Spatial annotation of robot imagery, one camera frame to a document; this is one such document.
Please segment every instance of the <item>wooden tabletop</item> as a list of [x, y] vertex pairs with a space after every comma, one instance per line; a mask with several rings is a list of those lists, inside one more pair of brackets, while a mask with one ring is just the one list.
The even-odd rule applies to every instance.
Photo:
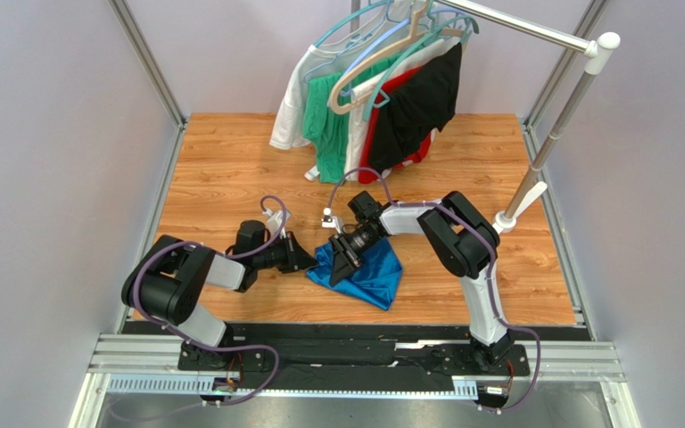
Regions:
[[[195, 114], [190, 119], [158, 234], [203, 242], [223, 251], [246, 219], [263, 220], [259, 199], [282, 198], [292, 212], [287, 230], [311, 254], [327, 242], [322, 209], [332, 185], [309, 182], [312, 146], [282, 151], [268, 145], [274, 116]], [[440, 133], [427, 158], [387, 178], [405, 202], [459, 190], [491, 219], [503, 210], [524, 175], [527, 155], [513, 115], [459, 115]], [[348, 183], [337, 192], [335, 215], [352, 222], [346, 203], [361, 190], [385, 201], [378, 183]], [[313, 284], [303, 273], [264, 270], [247, 293], [206, 287], [200, 298], [227, 321], [464, 324], [464, 297], [420, 235], [390, 238], [404, 274], [388, 311]], [[574, 324], [574, 313], [540, 201], [501, 236], [499, 291], [508, 320], [517, 324]]]

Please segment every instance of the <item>white garment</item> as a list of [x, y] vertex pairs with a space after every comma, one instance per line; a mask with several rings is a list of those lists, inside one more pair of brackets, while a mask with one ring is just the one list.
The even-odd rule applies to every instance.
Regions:
[[[452, 37], [447, 41], [442, 38], [438, 39], [436, 42], [413, 53], [403, 60], [403, 62], [398, 64], [390, 75], [390, 78], [397, 78], [409, 70], [427, 64], [433, 58], [447, 53], [451, 47], [458, 43], [458, 41], [459, 40], [455, 37]], [[354, 87], [351, 93], [351, 103], [358, 100], [361, 96], [368, 98], [376, 84], [384, 77], [384, 73], [385, 71]], [[351, 116], [348, 119], [348, 148], [345, 152], [345, 172], [361, 165], [361, 155], [364, 152], [364, 145], [367, 141], [367, 131], [369, 130], [368, 123], [364, 121], [364, 110], [366, 108], [367, 105], [365, 103], [354, 108], [351, 110]], [[354, 172], [346, 179], [348, 181], [359, 181], [359, 173]]]
[[[393, 21], [402, 21], [409, 16], [411, 7], [410, 0], [393, 0], [390, 5], [388, 16]], [[360, 41], [349, 51], [340, 54], [334, 62], [311, 72], [306, 79], [327, 76], [348, 69], [353, 61], [359, 57], [361, 52], [376, 41], [384, 32], [391, 29], [398, 22], [384, 20], [385, 7], [381, 7], [377, 15], [362, 25], [358, 31], [348, 35], [339, 42], [315, 47], [309, 46], [308, 51], [303, 55], [298, 65], [295, 66], [290, 81], [287, 84], [285, 98], [279, 106], [279, 112], [274, 121], [274, 130], [271, 132], [269, 144], [277, 149], [289, 150], [292, 147], [302, 147], [310, 143], [303, 138], [303, 114], [306, 110], [306, 98], [308, 97], [308, 84], [303, 81], [306, 73], [318, 65], [330, 62], [336, 55], [344, 51], [346, 46], [355, 41], [360, 35], [366, 35], [369, 31], [374, 31], [368, 39]], [[388, 37], [380, 46], [388, 46], [396, 40], [400, 40], [408, 34], [409, 27], [397, 31]]]

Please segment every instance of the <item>green garment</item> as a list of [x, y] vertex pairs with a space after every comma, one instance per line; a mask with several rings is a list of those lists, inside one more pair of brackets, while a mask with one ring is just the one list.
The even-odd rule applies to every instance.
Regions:
[[[398, 60], [399, 54], [375, 63], [351, 82], [351, 87], [366, 82], [387, 70]], [[342, 72], [313, 78], [309, 82], [309, 97], [303, 115], [303, 137], [316, 146], [318, 181], [337, 183], [345, 173], [345, 152], [348, 149], [348, 113], [337, 114], [326, 106], [332, 87], [343, 76]], [[337, 97], [340, 105], [349, 103], [349, 96]]]

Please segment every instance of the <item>red garment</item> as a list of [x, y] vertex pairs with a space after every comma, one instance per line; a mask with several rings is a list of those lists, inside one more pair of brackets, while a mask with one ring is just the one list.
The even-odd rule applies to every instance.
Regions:
[[[386, 93], [389, 94], [392, 91], [398, 89], [401, 85], [406, 83], [407, 80], [411, 78], [411, 76], [414, 75], [417, 71], [419, 71], [420, 67], [417, 67], [415, 69], [406, 71], [405, 73], [401, 74], [397, 78], [391, 78], [390, 80], [384, 82], [384, 85], [382, 85], [382, 90]], [[376, 102], [380, 103], [384, 97], [382, 94], [378, 94], [376, 97]], [[371, 147], [372, 144], [372, 139], [374, 138], [374, 133], [375, 133], [375, 127], [376, 127], [376, 120], [377, 117], [379, 117], [379, 109], [373, 108], [372, 109], [372, 114], [369, 117], [369, 130], [367, 132], [367, 140], [364, 142], [364, 150], [361, 153], [361, 164], [360, 166], [362, 167], [369, 167], [369, 147]], [[410, 162], [413, 163], [419, 163], [421, 162], [425, 157], [427, 157], [427, 152], [430, 151], [430, 144], [433, 142], [433, 137], [432, 133], [425, 138], [425, 140], [420, 144], [419, 150], [416, 153], [413, 153], [408, 156], [402, 163], [399, 163], [398, 165], [395, 166], [395, 168], [403, 168], [406, 163], [407, 165], [410, 165]], [[360, 171], [359, 172], [359, 183], [362, 185], [368, 185], [369, 183], [376, 181], [376, 176], [372, 174], [369, 171]]]

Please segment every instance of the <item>blue cloth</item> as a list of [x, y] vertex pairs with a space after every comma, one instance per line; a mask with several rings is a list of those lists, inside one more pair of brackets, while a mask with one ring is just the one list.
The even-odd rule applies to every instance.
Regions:
[[318, 267], [306, 271], [306, 276], [316, 284], [347, 296], [361, 299], [380, 309], [387, 310], [395, 300], [403, 266], [400, 265], [392, 246], [383, 239], [364, 252], [363, 266], [336, 286], [329, 285], [332, 275], [332, 244], [316, 248]]

